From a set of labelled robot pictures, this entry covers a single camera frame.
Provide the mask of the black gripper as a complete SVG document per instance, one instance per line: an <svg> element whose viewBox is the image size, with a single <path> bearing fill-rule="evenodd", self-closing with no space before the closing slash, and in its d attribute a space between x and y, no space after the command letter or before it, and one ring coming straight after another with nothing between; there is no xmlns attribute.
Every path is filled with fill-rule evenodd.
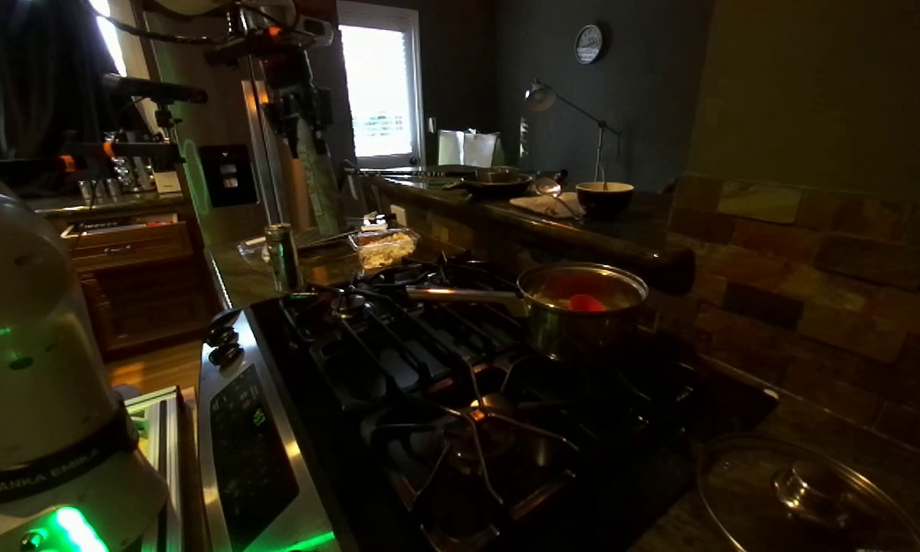
<svg viewBox="0 0 920 552"><path fill-rule="evenodd" d="M324 153L324 129L335 123L330 92L314 83L308 50L277 36L259 68L270 88L265 113L270 129L287 142L287 153L297 153L301 142L311 142L316 153Z"/></svg>

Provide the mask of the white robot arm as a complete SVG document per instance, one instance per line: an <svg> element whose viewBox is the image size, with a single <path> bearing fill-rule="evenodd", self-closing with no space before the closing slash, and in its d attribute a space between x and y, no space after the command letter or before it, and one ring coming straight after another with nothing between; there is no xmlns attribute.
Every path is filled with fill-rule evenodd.
<svg viewBox="0 0 920 552"><path fill-rule="evenodd" d="M50 150L0 159L0 552L140 552L170 492L106 384L58 231L21 196Z"/></svg>

